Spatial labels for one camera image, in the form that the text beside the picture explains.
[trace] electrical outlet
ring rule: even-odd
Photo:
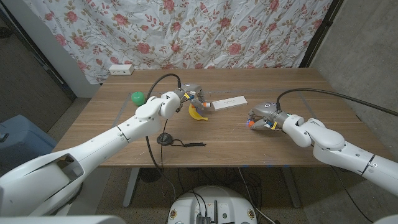
[[[109,71],[111,75],[131,75],[134,67],[132,65],[112,65]]]

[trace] banana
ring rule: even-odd
[[[200,121],[200,120],[207,121],[208,120],[208,118],[204,118],[204,117],[200,116],[200,114],[198,114],[196,108],[192,104],[189,104],[188,111],[189,111],[189,115],[191,115],[191,117],[195,120],[198,120],[198,121]]]

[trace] floral fabric backdrop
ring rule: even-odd
[[[24,0],[92,83],[135,69],[298,67],[331,0]]]

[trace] white wall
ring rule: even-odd
[[[311,67],[337,92],[398,111],[397,40],[397,1],[344,1]],[[398,161],[397,117],[347,103]]]
[[[77,97],[93,97],[100,85],[90,84],[76,61],[23,0],[2,0]]]

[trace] table leg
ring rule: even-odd
[[[297,192],[296,183],[293,179],[292,170],[289,167],[282,167],[282,173],[284,174],[285,183],[287,190],[289,191],[290,198],[292,199],[292,205],[295,208],[301,207],[301,201],[299,193]]]
[[[129,183],[127,184],[126,194],[124,195],[123,206],[128,207],[131,203],[132,194],[136,188],[139,168],[131,168]]]

